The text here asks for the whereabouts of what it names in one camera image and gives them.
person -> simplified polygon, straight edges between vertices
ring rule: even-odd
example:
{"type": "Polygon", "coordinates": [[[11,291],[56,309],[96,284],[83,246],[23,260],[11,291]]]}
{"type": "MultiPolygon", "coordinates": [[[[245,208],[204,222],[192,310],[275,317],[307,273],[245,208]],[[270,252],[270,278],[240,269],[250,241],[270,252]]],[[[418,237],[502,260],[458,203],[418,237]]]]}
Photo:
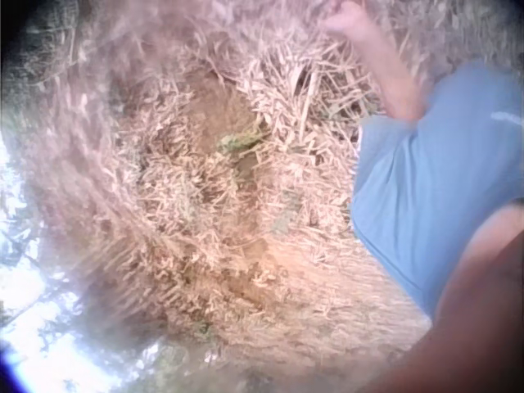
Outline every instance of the person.
{"type": "Polygon", "coordinates": [[[425,96],[363,7],[323,27],[351,41],[387,113],[363,125],[355,233],[433,322],[363,392],[522,391],[521,85],[474,61],[425,96]]]}

hand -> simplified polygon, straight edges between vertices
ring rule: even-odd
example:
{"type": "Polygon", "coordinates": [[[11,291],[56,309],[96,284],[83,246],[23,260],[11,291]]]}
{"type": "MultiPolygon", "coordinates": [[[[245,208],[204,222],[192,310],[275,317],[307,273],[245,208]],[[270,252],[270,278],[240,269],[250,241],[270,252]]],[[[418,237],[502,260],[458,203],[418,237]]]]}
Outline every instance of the hand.
{"type": "Polygon", "coordinates": [[[356,2],[333,1],[333,15],[321,24],[328,33],[343,34],[351,40],[360,40],[368,35],[369,26],[373,25],[366,10],[356,2]]]}

dirt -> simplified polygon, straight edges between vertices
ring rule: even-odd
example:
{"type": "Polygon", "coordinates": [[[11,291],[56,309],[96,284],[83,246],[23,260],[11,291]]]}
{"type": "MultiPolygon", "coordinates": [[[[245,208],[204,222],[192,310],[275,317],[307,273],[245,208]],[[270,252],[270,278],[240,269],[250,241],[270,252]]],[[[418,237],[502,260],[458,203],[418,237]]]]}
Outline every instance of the dirt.
{"type": "Polygon", "coordinates": [[[187,111],[192,129],[200,136],[197,148],[202,153],[213,153],[223,137],[242,133],[255,122],[255,114],[233,84],[221,83],[216,74],[205,71],[187,80],[194,92],[187,111]]]}

blue shirt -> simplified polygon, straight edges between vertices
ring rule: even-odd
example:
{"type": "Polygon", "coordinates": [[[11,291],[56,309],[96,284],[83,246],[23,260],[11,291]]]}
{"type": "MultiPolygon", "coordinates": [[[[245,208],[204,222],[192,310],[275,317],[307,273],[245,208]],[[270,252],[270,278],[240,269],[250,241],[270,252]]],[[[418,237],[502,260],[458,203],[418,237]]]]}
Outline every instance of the blue shirt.
{"type": "Polygon", "coordinates": [[[426,314],[473,233],[524,197],[522,155],[522,87],[480,62],[443,79],[417,124],[364,125],[355,232],[426,314]]]}

hay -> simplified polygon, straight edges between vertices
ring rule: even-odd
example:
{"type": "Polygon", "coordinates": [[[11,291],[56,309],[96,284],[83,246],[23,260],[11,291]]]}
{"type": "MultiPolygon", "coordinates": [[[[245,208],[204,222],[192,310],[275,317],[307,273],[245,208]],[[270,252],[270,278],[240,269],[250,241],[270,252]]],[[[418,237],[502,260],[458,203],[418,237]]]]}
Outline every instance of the hay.
{"type": "Polygon", "coordinates": [[[427,320],[347,213],[377,89],[316,30],[323,2],[105,7],[32,82],[22,166],[79,287],[111,283],[107,324],[146,315],[285,373],[408,349],[427,320]]]}

